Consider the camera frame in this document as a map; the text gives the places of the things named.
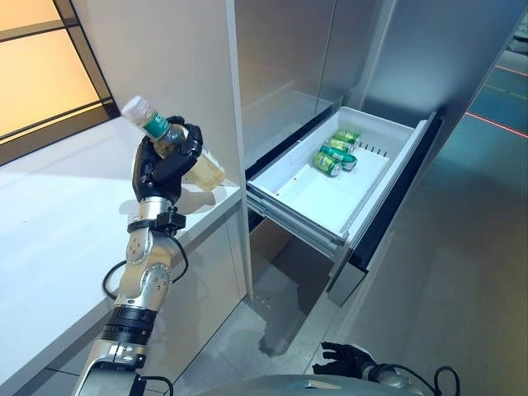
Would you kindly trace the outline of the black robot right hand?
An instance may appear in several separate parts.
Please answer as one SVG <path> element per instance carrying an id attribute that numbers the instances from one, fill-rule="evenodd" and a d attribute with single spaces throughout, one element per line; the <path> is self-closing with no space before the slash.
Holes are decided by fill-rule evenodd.
<path id="1" fill-rule="evenodd" d="M 322 342 L 323 359 L 330 362 L 312 365 L 316 375 L 338 375 L 362 379 L 367 370 L 376 366 L 372 355 L 359 346 Z"/>

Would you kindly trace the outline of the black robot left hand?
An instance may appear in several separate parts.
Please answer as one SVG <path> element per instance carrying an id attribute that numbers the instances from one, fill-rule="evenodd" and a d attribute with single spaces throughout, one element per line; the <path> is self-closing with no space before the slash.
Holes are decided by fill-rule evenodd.
<path id="1" fill-rule="evenodd" d="M 162 158 L 152 141 L 145 136 L 136 150 L 132 187 L 137 201 L 148 197 L 162 197 L 176 204 L 182 193 L 182 177 L 196 164 L 203 148 L 201 129 L 188 124 L 179 115 L 167 118 L 170 127 L 187 130 L 186 140 L 179 148 Z"/>

